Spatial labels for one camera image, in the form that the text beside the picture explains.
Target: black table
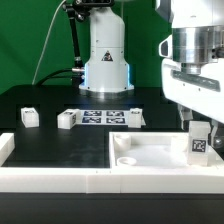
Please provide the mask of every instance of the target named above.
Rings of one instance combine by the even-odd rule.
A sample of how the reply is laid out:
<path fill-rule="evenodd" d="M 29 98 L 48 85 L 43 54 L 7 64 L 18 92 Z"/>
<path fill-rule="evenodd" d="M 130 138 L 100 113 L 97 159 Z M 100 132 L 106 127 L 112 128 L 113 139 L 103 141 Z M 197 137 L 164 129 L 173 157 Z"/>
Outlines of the black table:
<path fill-rule="evenodd" d="M 0 133 L 15 133 L 16 148 L 4 167 L 108 168 L 110 131 L 182 131 L 177 106 L 160 88 L 137 88 L 119 100 L 80 96 L 68 86 L 16 86 L 0 96 Z M 40 127 L 26 129 L 20 109 L 35 107 Z M 146 126 L 82 126 L 57 129 L 70 108 L 142 108 Z M 197 120 L 207 120 L 195 113 Z M 0 223 L 203 223 L 220 224 L 224 195 L 194 194 L 0 194 Z"/>

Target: small white cube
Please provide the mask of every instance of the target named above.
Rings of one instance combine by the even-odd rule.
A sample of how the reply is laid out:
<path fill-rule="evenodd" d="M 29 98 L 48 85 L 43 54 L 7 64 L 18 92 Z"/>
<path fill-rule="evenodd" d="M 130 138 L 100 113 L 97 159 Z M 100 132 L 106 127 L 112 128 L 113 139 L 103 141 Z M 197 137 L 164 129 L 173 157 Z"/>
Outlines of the small white cube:
<path fill-rule="evenodd" d="M 190 121 L 187 162 L 189 165 L 208 165 L 209 122 Z"/>
<path fill-rule="evenodd" d="M 128 115 L 128 127 L 141 128 L 141 124 L 142 124 L 142 109 L 139 108 L 130 109 Z"/>
<path fill-rule="evenodd" d="M 39 127 L 39 114 L 33 107 L 22 108 L 21 118 L 26 128 Z"/>
<path fill-rule="evenodd" d="M 71 129 L 80 117 L 81 112 L 79 109 L 67 109 L 58 115 L 58 128 Z"/>

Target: circular hole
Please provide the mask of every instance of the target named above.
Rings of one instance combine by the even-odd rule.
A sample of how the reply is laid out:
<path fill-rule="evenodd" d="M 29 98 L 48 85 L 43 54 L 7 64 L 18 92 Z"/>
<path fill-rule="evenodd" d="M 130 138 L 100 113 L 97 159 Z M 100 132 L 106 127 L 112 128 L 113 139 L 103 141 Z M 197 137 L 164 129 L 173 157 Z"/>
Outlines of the circular hole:
<path fill-rule="evenodd" d="M 128 135 L 128 134 L 115 135 L 115 138 L 118 139 L 118 140 L 119 139 L 126 140 L 126 139 L 130 138 L 130 135 Z"/>
<path fill-rule="evenodd" d="M 131 157 L 120 157 L 117 159 L 118 166 L 134 166 L 137 160 Z"/>

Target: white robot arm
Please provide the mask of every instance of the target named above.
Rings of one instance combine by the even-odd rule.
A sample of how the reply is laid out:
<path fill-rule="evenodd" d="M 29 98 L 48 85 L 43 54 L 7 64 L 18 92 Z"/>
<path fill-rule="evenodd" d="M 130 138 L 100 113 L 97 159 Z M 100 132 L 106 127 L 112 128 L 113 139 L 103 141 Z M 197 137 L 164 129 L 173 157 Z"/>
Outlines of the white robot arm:
<path fill-rule="evenodd" d="M 72 28 L 74 64 L 78 71 L 83 70 L 83 62 L 75 19 L 83 22 L 90 18 L 90 59 L 85 64 L 84 75 L 80 73 L 78 77 L 79 82 L 84 77 L 79 85 L 83 95 L 114 99 L 132 94 L 134 90 L 129 80 L 129 65 L 124 59 L 125 24 L 111 10 L 113 4 L 114 0 L 74 0 L 64 5 Z"/>
<path fill-rule="evenodd" d="M 172 35 L 159 46 L 165 96 L 180 112 L 210 117 L 224 136 L 224 1 L 157 0 L 156 10 L 172 22 Z"/>

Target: green backdrop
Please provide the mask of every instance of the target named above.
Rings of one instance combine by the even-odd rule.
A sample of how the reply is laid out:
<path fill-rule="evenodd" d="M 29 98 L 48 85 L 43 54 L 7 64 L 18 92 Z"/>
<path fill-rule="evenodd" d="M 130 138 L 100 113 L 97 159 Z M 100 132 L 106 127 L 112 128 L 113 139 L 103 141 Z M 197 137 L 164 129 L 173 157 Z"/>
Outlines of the green backdrop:
<path fill-rule="evenodd" d="M 46 34 L 61 0 L 0 1 L 0 93 L 14 85 L 31 84 Z M 154 0 L 116 2 L 113 11 L 126 24 L 125 58 L 131 65 L 131 82 L 138 87 L 161 86 L 158 45 L 170 33 L 170 24 L 160 18 Z M 89 59 L 89 22 L 77 24 L 83 61 Z M 73 66 L 73 49 L 67 14 L 56 18 L 37 80 Z M 49 84 L 70 84 L 53 80 Z"/>

